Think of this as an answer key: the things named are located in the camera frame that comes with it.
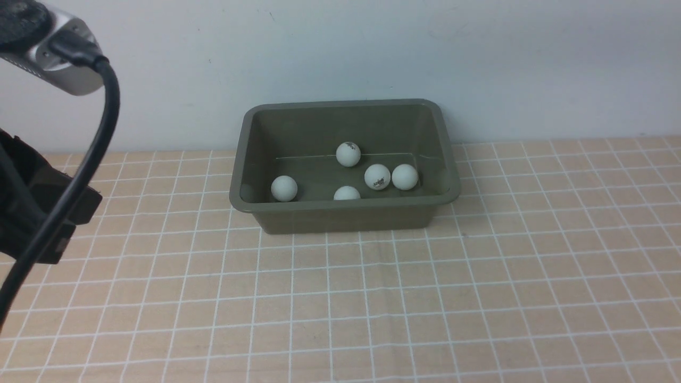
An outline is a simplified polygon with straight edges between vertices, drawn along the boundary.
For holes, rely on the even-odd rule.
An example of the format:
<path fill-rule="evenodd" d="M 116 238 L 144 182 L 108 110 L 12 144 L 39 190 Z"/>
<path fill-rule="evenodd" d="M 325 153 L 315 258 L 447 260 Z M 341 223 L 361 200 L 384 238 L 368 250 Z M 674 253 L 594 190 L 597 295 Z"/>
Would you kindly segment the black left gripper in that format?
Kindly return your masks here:
<path fill-rule="evenodd" d="M 17 260 L 72 179 L 19 137 L 2 131 L 1 143 L 23 184 L 22 189 L 12 184 L 7 176 L 9 164 L 2 162 L 1 250 Z M 102 199 L 102 194 L 87 187 L 37 262 L 58 264 L 76 226 L 90 223 Z"/>

